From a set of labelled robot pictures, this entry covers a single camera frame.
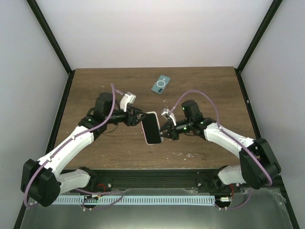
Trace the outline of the cream phone case with ring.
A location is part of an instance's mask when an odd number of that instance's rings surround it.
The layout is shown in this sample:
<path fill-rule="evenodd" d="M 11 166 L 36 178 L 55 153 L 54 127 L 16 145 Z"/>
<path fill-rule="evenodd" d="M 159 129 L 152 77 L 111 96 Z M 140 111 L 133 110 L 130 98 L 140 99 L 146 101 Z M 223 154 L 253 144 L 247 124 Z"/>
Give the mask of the cream phone case with ring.
<path fill-rule="evenodd" d="M 141 122 L 146 144 L 155 145 L 163 141 L 160 124 L 156 112 L 147 112 L 148 117 Z"/>

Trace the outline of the teal phone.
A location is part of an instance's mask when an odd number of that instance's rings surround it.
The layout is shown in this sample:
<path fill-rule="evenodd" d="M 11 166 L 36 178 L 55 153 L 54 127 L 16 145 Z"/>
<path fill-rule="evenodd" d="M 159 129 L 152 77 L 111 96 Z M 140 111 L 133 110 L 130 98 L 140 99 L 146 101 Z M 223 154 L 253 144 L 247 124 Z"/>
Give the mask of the teal phone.
<path fill-rule="evenodd" d="M 158 94 L 162 94 L 166 86 L 170 82 L 170 80 L 171 80 L 170 77 L 165 75 L 160 75 L 159 78 L 154 83 L 154 85 L 152 86 L 151 91 Z"/>

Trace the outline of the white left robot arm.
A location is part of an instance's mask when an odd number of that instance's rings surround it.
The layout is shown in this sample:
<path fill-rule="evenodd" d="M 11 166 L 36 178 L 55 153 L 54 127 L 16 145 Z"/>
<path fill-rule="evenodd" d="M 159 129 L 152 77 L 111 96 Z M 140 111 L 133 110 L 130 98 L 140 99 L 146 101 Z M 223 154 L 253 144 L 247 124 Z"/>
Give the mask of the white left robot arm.
<path fill-rule="evenodd" d="M 135 126 L 142 121 L 138 117 L 142 111 L 131 106 L 135 98 L 134 94 L 127 92 L 118 102 L 114 94 L 101 93 L 95 106 L 88 110 L 62 143 L 37 161 L 29 159 L 23 166 L 21 179 L 25 206 L 30 206 L 28 198 L 47 207 L 60 194 L 74 189 L 84 189 L 88 193 L 96 191 L 97 175 L 89 168 L 80 167 L 65 174 L 62 171 L 79 152 L 107 130 L 108 124 Z"/>

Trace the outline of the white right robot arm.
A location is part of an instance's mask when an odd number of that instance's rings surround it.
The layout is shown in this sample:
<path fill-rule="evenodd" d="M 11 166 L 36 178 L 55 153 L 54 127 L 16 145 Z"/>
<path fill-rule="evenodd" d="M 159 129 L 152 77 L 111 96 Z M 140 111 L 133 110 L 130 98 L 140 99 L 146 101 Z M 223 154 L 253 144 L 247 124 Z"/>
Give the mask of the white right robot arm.
<path fill-rule="evenodd" d="M 188 100 L 182 104 L 185 118 L 177 121 L 165 108 L 162 116 L 167 120 L 160 133 L 163 137 L 178 140 L 180 134 L 193 133 L 203 140 L 215 143 L 235 155 L 240 164 L 219 168 L 212 179 L 212 188 L 223 192 L 230 184 L 247 184 L 253 189 L 271 185 L 272 179 L 281 173 L 281 167 L 264 138 L 252 139 L 219 126 L 216 120 L 204 117 L 198 104 Z"/>

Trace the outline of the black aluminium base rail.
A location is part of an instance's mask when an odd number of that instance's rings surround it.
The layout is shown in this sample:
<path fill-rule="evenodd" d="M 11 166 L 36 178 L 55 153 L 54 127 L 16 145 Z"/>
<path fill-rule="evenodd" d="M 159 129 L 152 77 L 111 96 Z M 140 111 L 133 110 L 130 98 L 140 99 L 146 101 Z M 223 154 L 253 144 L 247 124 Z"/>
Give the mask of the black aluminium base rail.
<path fill-rule="evenodd" d="M 239 192 L 239 187 L 224 185 L 217 169 L 93 169 L 93 182 L 83 190 L 99 192 L 127 189 L 195 189 L 211 195 Z"/>

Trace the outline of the black left frame post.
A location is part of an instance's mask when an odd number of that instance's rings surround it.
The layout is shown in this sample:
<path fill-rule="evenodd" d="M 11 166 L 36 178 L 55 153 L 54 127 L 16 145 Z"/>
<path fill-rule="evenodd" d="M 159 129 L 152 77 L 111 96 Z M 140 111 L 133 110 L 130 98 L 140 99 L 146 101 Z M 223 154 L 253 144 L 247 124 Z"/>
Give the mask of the black left frame post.
<path fill-rule="evenodd" d="M 62 66 L 64 67 L 66 73 L 68 75 L 73 73 L 72 68 L 70 67 L 60 45 L 58 44 L 56 37 L 54 36 L 43 12 L 41 11 L 38 3 L 36 0 L 26 0 L 28 6 L 30 7 L 31 11 L 33 12 L 36 20 L 38 21 L 40 27 L 42 28 L 44 34 L 46 35 L 50 45 L 52 46 L 53 50 L 55 51 L 59 61 L 61 62 Z"/>

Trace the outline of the black frame post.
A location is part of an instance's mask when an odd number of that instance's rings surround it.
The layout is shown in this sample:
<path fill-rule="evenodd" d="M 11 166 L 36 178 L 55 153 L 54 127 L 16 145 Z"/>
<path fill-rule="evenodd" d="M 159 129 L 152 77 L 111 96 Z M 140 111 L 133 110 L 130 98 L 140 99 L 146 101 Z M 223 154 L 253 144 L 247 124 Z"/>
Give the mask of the black frame post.
<path fill-rule="evenodd" d="M 40 27 L 42 28 L 44 34 L 46 35 L 50 45 L 52 46 L 53 50 L 55 51 L 59 61 L 61 62 L 62 66 L 64 67 L 66 73 L 68 75 L 73 73 L 72 68 L 70 67 L 60 45 L 58 44 L 56 37 L 54 36 L 43 12 L 41 11 L 38 3 L 36 0 L 26 0 L 28 6 L 30 7 L 31 11 L 33 12 L 36 20 L 38 21 Z"/>
<path fill-rule="evenodd" d="M 243 55 L 239 65 L 235 68 L 237 74 L 242 73 L 246 65 L 248 64 L 252 54 L 254 53 L 257 45 L 262 39 L 264 33 L 266 32 L 269 24 L 271 23 L 273 17 L 277 13 L 279 7 L 281 6 L 283 0 L 273 0 L 270 7 L 268 8 L 263 20 L 261 21 L 254 37 L 252 38 L 245 54 Z"/>

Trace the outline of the black right frame post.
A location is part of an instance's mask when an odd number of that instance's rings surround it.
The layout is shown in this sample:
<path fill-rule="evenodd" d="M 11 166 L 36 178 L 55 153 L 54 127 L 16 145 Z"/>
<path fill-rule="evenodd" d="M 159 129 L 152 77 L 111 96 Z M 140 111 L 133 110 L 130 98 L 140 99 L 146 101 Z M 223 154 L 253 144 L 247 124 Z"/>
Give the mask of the black right frame post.
<path fill-rule="evenodd" d="M 246 65 L 248 64 L 252 54 L 254 53 L 257 45 L 262 39 L 264 33 L 266 32 L 269 24 L 271 23 L 273 17 L 277 13 L 279 7 L 281 6 L 283 0 L 273 0 L 270 7 L 268 8 L 263 20 L 261 21 L 254 37 L 252 38 L 245 54 L 243 55 L 239 65 L 235 68 L 237 74 L 242 73 Z"/>

